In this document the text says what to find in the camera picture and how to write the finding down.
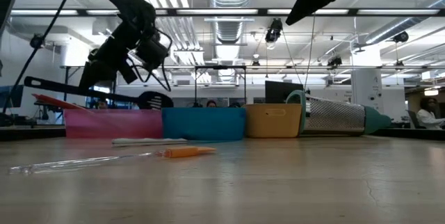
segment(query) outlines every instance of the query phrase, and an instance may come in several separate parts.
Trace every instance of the black spatula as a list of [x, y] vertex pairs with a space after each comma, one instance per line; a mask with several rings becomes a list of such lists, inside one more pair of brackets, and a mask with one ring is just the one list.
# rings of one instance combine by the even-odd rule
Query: black spatula
[[71, 95], [81, 95], [88, 97], [98, 97], [112, 99], [120, 102], [137, 103], [140, 109], [158, 109], [165, 107], [173, 107], [173, 100], [167, 95], [147, 91], [139, 95], [139, 97], [131, 97], [126, 95], [116, 95], [113, 93], [104, 93], [95, 90], [82, 91], [76, 86], [66, 85], [63, 83], [48, 81], [45, 79], [26, 77], [24, 85], [29, 88], [38, 88], [43, 90], [50, 90], [54, 92], [67, 93]]

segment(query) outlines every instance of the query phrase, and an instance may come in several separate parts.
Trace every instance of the yellow bin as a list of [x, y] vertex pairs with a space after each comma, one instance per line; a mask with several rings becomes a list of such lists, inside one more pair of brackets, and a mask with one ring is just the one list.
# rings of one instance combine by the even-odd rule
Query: yellow bin
[[295, 138], [301, 119], [301, 104], [245, 105], [245, 135], [249, 138]]

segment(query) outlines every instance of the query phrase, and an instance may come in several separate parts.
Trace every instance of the wooden table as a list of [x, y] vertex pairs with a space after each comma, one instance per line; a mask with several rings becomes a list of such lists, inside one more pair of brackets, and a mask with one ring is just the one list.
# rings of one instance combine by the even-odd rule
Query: wooden table
[[214, 155], [69, 172], [11, 166], [133, 154], [109, 141], [0, 143], [2, 223], [443, 223], [445, 144], [304, 138], [208, 145]]

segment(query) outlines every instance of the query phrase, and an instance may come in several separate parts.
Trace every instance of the clear plastic tube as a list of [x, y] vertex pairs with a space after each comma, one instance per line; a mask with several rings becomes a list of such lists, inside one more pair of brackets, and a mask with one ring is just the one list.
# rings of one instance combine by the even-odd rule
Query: clear plastic tube
[[122, 155], [118, 157], [99, 157], [99, 158], [90, 158], [90, 159], [78, 159], [71, 161], [56, 161], [56, 162], [48, 162], [48, 163], [40, 163], [40, 164], [31, 164], [26, 166], [17, 166], [13, 168], [9, 168], [8, 174], [23, 174], [30, 175], [38, 172], [51, 172], [53, 170], [66, 170], [66, 169], [75, 169], [75, 168], [83, 168], [88, 166], [97, 166], [102, 165], [103, 163], [108, 163], [110, 161], [117, 161], [122, 159], [132, 159], [138, 157], [159, 157], [164, 156], [166, 150], [156, 151], [156, 152], [148, 152], [143, 154], [131, 154], [131, 155]]
[[26, 166], [17, 166], [9, 168], [8, 174], [30, 175], [33, 173], [51, 172], [55, 170], [84, 168], [89, 166], [98, 166], [112, 161], [135, 159], [139, 157], [166, 157], [166, 158], [192, 157], [206, 152], [214, 152], [215, 150], [216, 149], [212, 147], [194, 147], [194, 146], [170, 147], [166, 150], [146, 152], [143, 154], [130, 154], [130, 155], [122, 155], [116, 157], [77, 159], [71, 161], [56, 161], [56, 162], [48, 162], [40, 164], [31, 164]]

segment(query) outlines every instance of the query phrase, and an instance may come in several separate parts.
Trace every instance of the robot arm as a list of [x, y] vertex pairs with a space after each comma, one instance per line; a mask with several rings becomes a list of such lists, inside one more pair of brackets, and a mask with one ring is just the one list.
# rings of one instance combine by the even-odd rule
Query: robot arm
[[156, 10], [150, 3], [145, 0], [109, 1], [120, 11], [122, 23], [100, 48], [89, 55], [79, 84], [82, 90], [98, 81], [114, 80], [117, 72], [127, 83], [135, 81], [138, 77], [133, 71], [134, 66], [127, 63], [129, 50], [135, 51], [141, 67], [149, 73], [163, 64], [170, 50], [159, 42]]

